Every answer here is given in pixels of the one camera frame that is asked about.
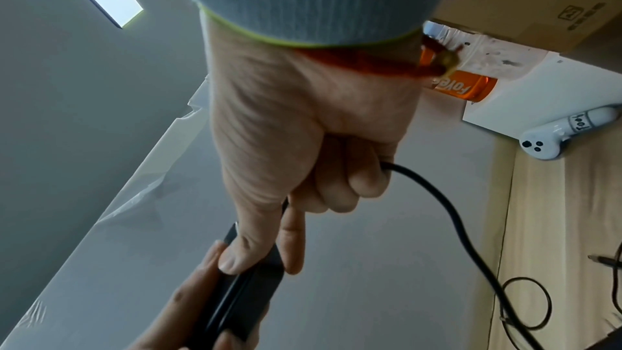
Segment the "black device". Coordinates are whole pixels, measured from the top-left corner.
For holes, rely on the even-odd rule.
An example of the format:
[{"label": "black device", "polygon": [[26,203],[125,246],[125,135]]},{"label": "black device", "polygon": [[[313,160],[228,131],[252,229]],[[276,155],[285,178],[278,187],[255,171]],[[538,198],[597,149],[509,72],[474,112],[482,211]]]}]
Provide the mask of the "black device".
[{"label": "black device", "polygon": [[[287,200],[283,203],[283,212],[286,208]],[[236,236],[234,224],[224,242],[230,244]],[[246,341],[284,274],[276,245],[263,260],[240,275],[222,274],[186,346],[190,350],[212,350],[218,335],[225,330]]]}]

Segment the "orange bottle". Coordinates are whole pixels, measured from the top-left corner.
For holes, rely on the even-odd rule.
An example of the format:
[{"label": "orange bottle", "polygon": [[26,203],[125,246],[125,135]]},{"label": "orange bottle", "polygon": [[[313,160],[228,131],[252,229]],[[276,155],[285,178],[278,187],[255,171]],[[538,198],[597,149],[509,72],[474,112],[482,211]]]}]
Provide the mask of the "orange bottle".
[{"label": "orange bottle", "polygon": [[[431,50],[424,48],[421,53],[421,64],[430,64],[433,55]],[[447,77],[434,78],[431,88],[463,100],[478,102],[488,96],[496,83],[496,78],[457,70]]]}]

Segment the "gray wall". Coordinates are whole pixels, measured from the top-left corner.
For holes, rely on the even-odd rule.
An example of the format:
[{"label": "gray wall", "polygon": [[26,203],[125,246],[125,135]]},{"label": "gray wall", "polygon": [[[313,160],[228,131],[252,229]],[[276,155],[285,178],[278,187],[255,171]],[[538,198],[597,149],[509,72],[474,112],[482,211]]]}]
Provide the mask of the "gray wall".
[{"label": "gray wall", "polygon": [[0,342],[207,70],[189,0],[0,0]]}]

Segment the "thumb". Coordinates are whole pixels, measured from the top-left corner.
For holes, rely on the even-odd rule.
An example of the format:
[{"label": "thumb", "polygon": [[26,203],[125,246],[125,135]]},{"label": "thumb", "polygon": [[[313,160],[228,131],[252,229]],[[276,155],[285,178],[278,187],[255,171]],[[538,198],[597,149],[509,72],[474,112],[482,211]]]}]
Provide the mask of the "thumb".
[{"label": "thumb", "polygon": [[236,192],[227,171],[224,181],[235,203],[238,235],[220,256],[218,267],[227,275],[237,275],[267,256],[274,246],[281,225],[281,203],[250,201]]}]

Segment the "peeling plastic wrap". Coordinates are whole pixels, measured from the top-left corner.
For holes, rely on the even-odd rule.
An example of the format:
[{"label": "peeling plastic wrap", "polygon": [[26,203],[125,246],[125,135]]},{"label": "peeling plastic wrap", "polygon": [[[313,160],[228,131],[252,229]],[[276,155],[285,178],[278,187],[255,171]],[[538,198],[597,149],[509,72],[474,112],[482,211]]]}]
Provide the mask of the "peeling plastic wrap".
[{"label": "peeling plastic wrap", "polygon": [[[441,96],[423,93],[397,162],[447,194],[494,260],[507,205],[491,222],[489,193],[509,189],[512,161],[493,177],[500,139],[462,123],[462,103]],[[0,350],[125,349],[225,236],[236,216],[208,103],[204,83]],[[488,287],[445,211],[407,179],[394,176],[383,198],[352,215],[309,215],[306,252],[303,273],[285,277],[272,299],[260,350],[380,349],[387,338],[396,349],[455,350],[474,332],[487,340],[492,296],[479,294]]]}]

